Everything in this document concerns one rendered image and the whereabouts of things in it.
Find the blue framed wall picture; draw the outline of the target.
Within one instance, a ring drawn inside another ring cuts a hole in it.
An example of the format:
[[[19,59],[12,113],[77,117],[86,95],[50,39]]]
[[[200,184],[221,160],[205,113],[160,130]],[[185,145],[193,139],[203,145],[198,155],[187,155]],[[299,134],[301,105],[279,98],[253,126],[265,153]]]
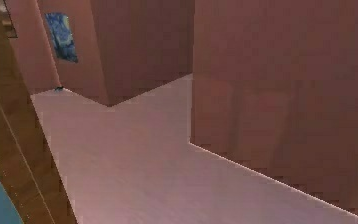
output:
[[[56,57],[73,63],[78,62],[69,18],[61,12],[45,14]]]

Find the brown wooden room door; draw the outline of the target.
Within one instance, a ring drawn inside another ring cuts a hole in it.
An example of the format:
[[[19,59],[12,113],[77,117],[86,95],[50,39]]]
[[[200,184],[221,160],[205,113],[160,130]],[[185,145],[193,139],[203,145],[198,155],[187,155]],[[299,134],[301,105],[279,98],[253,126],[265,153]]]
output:
[[[78,224],[1,18],[0,182],[23,224]]]

